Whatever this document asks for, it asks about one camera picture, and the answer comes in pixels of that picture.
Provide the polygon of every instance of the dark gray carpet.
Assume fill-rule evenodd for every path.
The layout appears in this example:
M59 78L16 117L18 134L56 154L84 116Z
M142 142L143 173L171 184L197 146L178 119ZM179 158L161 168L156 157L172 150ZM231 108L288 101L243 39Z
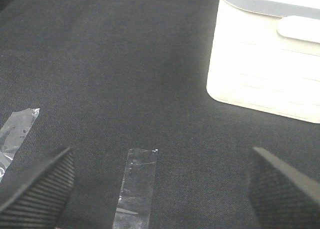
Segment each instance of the dark gray carpet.
M318 125L207 94L218 2L1 0L0 126L41 108L5 179L73 146L63 229L112 227L132 148L159 150L150 229L258 229L253 146L320 181Z

